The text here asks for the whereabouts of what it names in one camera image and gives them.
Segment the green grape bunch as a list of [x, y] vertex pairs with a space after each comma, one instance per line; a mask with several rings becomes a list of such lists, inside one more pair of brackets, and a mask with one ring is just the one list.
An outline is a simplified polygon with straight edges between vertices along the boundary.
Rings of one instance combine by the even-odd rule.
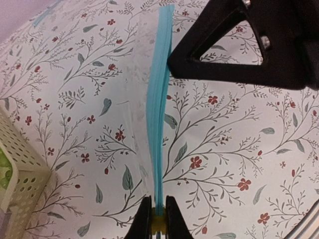
[[7, 156], [0, 150], [0, 200], [2, 201], [12, 177], [12, 165]]

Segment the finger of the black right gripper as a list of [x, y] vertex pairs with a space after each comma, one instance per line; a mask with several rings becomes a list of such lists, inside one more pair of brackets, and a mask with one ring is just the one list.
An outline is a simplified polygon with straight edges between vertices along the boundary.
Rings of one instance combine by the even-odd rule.
[[290, 0], [210, 0], [167, 60], [173, 77], [299, 90], [308, 76]]

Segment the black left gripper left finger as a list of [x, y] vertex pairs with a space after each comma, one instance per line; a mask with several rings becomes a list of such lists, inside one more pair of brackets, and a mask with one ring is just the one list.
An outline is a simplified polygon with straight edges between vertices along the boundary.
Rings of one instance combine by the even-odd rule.
[[126, 234], [126, 239], [151, 239], [152, 198], [144, 197]]

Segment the spare clear blue zip bag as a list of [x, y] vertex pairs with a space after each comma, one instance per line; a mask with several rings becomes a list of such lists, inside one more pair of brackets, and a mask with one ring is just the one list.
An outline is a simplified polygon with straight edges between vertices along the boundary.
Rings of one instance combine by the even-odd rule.
[[40, 22], [44, 20], [46, 16], [50, 14], [61, 2], [62, 0], [57, 0], [53, 5], [49, 6], [40, 16], [38, 16], [34, 20], [32, 26], [37, 27], [40, 24]]

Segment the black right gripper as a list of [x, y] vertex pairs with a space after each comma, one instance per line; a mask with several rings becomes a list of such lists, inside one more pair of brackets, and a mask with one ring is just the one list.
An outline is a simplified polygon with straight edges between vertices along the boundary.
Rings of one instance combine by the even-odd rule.
[[319, 88], [319, 2], [241, 0], [262, 53], [260, 65], [239, 70], [239, 82], [289, 90]]

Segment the clear blue zip top bag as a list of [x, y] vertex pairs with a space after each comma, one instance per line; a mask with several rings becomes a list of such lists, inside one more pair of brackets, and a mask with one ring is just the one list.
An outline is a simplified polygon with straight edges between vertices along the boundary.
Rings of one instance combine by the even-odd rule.
[[151, 238], [165, 236], [162, 140], [174, 5], [140, 16], [132, 59], [130, 107], [139, 171], [151, 200]]

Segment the light green perforated plastic basket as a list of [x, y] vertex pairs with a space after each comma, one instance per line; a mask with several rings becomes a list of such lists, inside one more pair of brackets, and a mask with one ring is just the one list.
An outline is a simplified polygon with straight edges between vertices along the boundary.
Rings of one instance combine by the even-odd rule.
[[0, 149], [12, 165], [12, 177], [0, 208], [32, 213], [51, 171], [41, 156], [23, 139], [3, 110], [0, 111]]

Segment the floral patterned table mat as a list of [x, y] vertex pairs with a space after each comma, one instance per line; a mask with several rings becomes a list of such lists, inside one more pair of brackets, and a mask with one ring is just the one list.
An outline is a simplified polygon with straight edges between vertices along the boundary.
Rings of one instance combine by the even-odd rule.
[[[140, 16], [166, 0], [0, 3], [0, 104], [52, 177], [28, 239], [121, 239], [146, 196], [130, 74]], [[319, 94], [169, 81], [164, 192], [196, 239], [282, 239], [319, 198]]]

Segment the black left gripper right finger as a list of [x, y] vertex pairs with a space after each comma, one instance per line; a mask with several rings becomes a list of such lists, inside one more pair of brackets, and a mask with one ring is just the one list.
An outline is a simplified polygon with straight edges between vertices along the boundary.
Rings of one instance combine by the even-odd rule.
[[189, 232], [176, 199], [166, 197], [166, 239], [193, 239]]

